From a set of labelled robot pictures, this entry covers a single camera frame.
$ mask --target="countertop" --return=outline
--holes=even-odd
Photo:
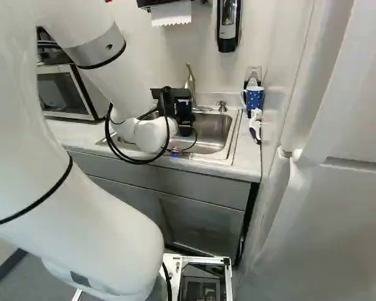
[[[46,121],[58,142],[66,150],[116,158],[108,147],[95,145],[104,137],[104,122],[91,123],[56,119],[46,119]],[[193,161],[171,156],[163,156],[153,162],[152,165],[241,181],[260,182],[261,149],[253,140],[248,125],[249,119],[243,115],[239,124],[232,165]],[[138,154],[137,152],[126,153],[130,156]]]

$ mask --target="gray cabinet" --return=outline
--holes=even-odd
[[[89,178],[154,221],[168,244],[235,257],[244,218],[242,211],[99,177]]]
[[[168,227],[162,205],[155,191],[136,186],[122,184],[115,181],[89,176],[98,186],[127,203],[154,221],[163,233],[166,243],[171,244],[170,229]]]
[[[96,184],[154,221],[169,245],[235,258],[251,183],[69,153]]]
[[[242,211],[169,194],[159,198],[175,244],[235,258]]]
[[[83,172],[132,186],[244,211],[251,183],[69,151]]]

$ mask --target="blue cup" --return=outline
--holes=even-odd
[[[262,109],[263,95],[264,88],[256,85],[248,85],[245,90],[241,91],[241,102],[247,112],[256,108]]]

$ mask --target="floor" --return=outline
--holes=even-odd
[[[75,289],[57,280],[33,255],[25,258],[0,283],[0,301],[71,301]],[[98,301],[84,294],[82,301]]]

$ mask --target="sink basin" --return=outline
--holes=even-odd
[[[185,150],[180,157],[193,160],[226,160],[229,157],[231,145],[235,145],[238,131],[236,130],[234,132],[234,129],[237,124],[239,112],[240,110],[236,109],[230,109],[225,113],[219,113],[217,110],[213,110],[212,112],[194,112],[196,121],[193,127],[197,132],[197,142],[193,147]],[[159,117],[159,113],[155,112],[145,119],[152,120],[157,117]],[[112,133],[112,139],[119,149],[141,152],[135,144],[124,141],[115,132]],[[171,149],[178,146],[181,149],[185,149],[190,147],[194,141],[194,133],[188,137],[183,137],[178,133],[170,138],[168,148]],[[106,139],[101,139],[96,145],[104,145],[107,147]]]

